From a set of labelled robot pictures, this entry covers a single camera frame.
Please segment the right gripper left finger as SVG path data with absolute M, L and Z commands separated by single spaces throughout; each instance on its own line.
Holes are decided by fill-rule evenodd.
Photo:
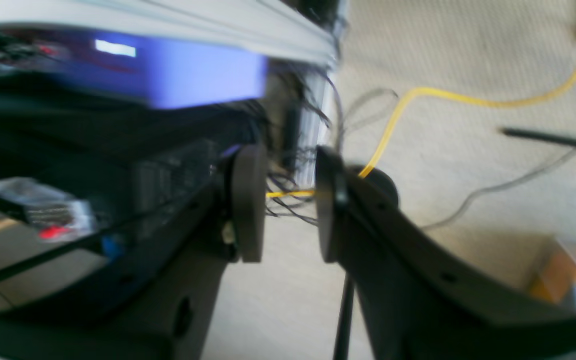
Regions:
M 0 360 L 198 360 L 224 271 L 263 256 L 262 145 L 226 151 L 212 180 L 125 255 L 0 312 Z

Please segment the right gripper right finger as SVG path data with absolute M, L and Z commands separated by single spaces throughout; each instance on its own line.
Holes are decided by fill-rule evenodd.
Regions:
M 350 192 L 374 234 L 369 265 L 346 269 L 375 359 L 576 360 L 576 311 L 507 287 L 451 255 L 388 193 L 318 146 L 315 203 L 325 262 L 342 262 L 330 237 L 334 211 L 345 209 Z

